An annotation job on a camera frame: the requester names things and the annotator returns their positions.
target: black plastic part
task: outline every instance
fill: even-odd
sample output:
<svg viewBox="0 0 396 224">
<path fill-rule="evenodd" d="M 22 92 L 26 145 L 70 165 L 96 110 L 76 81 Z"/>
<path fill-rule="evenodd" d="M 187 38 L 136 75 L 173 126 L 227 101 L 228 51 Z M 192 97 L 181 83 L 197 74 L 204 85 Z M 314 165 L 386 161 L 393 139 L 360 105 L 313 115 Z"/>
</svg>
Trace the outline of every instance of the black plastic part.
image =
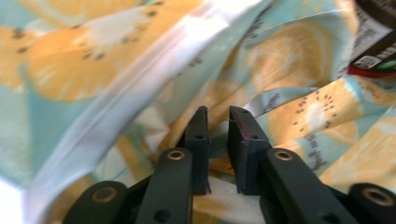
<svg viewBox="0 0 396 224">
<path fill-rule="evenodd" d="M 396 195 L 374 184 L 355 184 L 347 195 L 347 209 L 362 224 L 396 223 Z"/>
<path fill-rule="evenodd" d="M 271 145 L 260 125 L 244 108 L 230 106 L 227 148 L 235 172 L 237 191 L 246 195 L 259 195 L 259 181 L 262 179 L 259 160 L 265 159 Z"/>
<path fill-rule="evenodd" d="M 122 209 L 127 188 L 114 181 L 95 184 L 84 191 L 67 213 L 64 224 L 123 223 L 127 212 Z"/>
<path fill-rule="evenodd" d="M 263 166 L 288 224 L 358 223 L 296 153 L 270 149 Z"/>
<path fill-rule="evenodd" d="M 137 215 L 136 224 L 191 223 L 191 153 L 181 147 L 160 157 Z"/>
<path fill-rule="evenodd" d="M 192 153 L 192 193 L 206 194 L 207 189 L 210 191 L 208 181 L 210 137 L 205 106 L 198 108 L 177 146 L 184 147 Z"/>
<path fill-rule="evenodd" d="M 127 189 L 124 206 L 122 207 L 123 210 L 129 211 L 125 223 L 133 224 L 136 221 L 140 204 L 143 202 L 143 197 L 148 188 L 150 179 L 151 176 L 143 179 L 142 181 Z"/>
</svg>

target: orange slice print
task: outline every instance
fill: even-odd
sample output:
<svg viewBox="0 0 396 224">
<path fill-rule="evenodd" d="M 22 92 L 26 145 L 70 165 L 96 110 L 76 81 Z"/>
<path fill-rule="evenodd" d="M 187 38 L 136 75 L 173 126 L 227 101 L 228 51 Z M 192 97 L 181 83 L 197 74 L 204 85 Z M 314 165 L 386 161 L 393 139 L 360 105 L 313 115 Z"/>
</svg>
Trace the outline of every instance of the orange slice print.
<svg viewBox="0 0 396 224">
<path fill-rule="evenodd" d="M 355 121 L 324 130 L 323 133 L 348 146 L 354 145 L 359 140 L 358 126 Z"/>
<path fill-rule="evenodd" d="M 36 90 L 66 102 L 99 94 L 200 3 L 158 2 L 42 36 L 29 51 Z"/>
<path fill-rule="evenodd" d="M 143 4 L 144 0 L 19 0 L 37 17 L 64 28 L 117 13 Z"/>
<path fill-rule="evenodd" d="M 257 92 L 286 86 L 324 85 L 332 62 L 332 40 L 312 21 L 284 26 L 248 54 Z"/>
<path fill-rule="evenodd" d="M 36 38 L 37 34 L 33 32 L 0 27 L 0 86 L 24 91 L 18 68 L 26 61 Z"/>
<path fill-rule="evenodd" d="M 354 183 L 371 182 L 395 189 L 394 139 L 396 118 L 379 120 L 363 138 L 335 162 L 320 179 L 347 191 Z"/>
</svg>

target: label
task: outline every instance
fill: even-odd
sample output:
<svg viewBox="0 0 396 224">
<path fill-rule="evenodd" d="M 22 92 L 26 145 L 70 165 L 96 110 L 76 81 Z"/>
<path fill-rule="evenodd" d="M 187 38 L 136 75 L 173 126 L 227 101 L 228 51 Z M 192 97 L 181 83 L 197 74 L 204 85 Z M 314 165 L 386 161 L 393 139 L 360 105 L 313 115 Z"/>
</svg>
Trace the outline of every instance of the label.
<svg viewBox="0 0 396 224">
<path fill-rule="evenodd" d="M 364 12 L 359 6 L 356 6 L 356 15 L 359 18 L 359 32 L 355 40 L 352 59 L 356 59 L 368 48 L 372 47 L 382 37 L 389 34 L 392 30 L 387 26 L 379 23 L 369 14 Z"/>
<path fill-rule="evenodd" d="M 366 77 L 396 74 L 396 5 L 356 0 L 360 26 L 348 73 Z"/>
</svg>

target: kiwi print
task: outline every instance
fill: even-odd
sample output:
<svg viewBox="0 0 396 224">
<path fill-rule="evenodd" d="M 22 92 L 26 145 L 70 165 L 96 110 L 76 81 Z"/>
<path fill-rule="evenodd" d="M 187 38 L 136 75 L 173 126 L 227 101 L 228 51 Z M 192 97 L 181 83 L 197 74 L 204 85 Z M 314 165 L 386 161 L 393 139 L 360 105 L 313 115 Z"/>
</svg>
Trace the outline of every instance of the kiwi print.
<svg viewBox="0 0 396 224">
<path fill-rule="evenodd" d="M 356 92 L 343 78 L 267 114 L 269 132 L 275 145 L 361 116 Z"/>
</svg>

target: yellow citrus pattern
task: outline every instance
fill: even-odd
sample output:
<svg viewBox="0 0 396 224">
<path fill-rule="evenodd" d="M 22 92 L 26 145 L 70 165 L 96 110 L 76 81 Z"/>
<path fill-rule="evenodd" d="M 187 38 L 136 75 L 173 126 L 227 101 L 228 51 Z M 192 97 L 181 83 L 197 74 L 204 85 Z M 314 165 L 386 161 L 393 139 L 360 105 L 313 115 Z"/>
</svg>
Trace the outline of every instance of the yellow citrus pattern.
<svg viewBox="0 0 396 224">
<path fill-rule="evenodd" d="M 362 117 L 361 103 L 344 79 L 268 113 L 275 145 Z"/>
<path fill-rule="evenodd" d="M 0 86 L 17 92 L 24 91 L 18 68 L 26 61 L 27 53 L 36 39 L 37 34 L 34 32 L 0 27 Z"/>
<path fill-rule="evenodd" d="M 323 133 L 348 146 L 353 146 L 359 140 L 358 126 L 355 121 L 340 124 L 324 130 Z"/>
<path fill-rule="evenodd" d="M 324 85 L 331 62 L 332 39 L 312 21 L 285 25 L 248 54 L 248 68 L 256 92 L 286 86 Z"/>
<path fill-rule="evenodd" d="M 364 98 L 370 102 L 373 102 L 376 105 L 394 105 L 396 104 L 396 92 L 388 92 L 385 91 L 384 88 L 376 85 L 372 79 L 365 77 L 355 77 L 358 80 L 358 83 L 361 87 L 361 92 L 364 95 Z M 388 77 L 392 79 L 392 83 L 395 83 L 395 77 Z"/>
<path fill-rule="evenodd" d="M 159 2 L 62 29 L 39 38 L 29 50 L 36 90 L 58 101 L 75 101 L 103 91 L 134 60 L 200 1 Z"/>
<path fill-rule="evenodd" d="M 145 2 L 144 0 L 18 1 L 38 18 L 63 28 L 136 7 Z"/>
<path fill-rule="evenodd" d="M 347 191 L 359 182 L 370 182 L 396 189 L 396 118 L 379 120 L 363 138 L 336 161 L 320 179 L 327 185 Z"/>
</svg>

